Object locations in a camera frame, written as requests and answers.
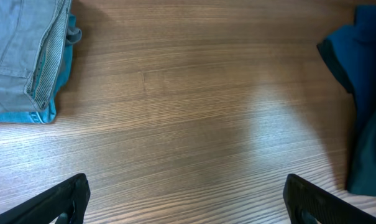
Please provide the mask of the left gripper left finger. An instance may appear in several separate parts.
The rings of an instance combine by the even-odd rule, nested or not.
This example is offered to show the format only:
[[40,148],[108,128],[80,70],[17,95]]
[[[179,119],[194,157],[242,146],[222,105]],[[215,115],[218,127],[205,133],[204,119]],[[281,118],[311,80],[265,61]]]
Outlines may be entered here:
[[0,224],[82,224],[91,192],[84,173],[0,214]]

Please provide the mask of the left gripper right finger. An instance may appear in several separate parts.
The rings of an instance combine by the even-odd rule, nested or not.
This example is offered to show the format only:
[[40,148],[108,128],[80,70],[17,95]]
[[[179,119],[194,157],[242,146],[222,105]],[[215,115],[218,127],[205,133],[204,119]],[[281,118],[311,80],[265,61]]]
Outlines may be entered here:
[[376,224],[376,217],[296,174],[288,174],[283,199],[293,224]]

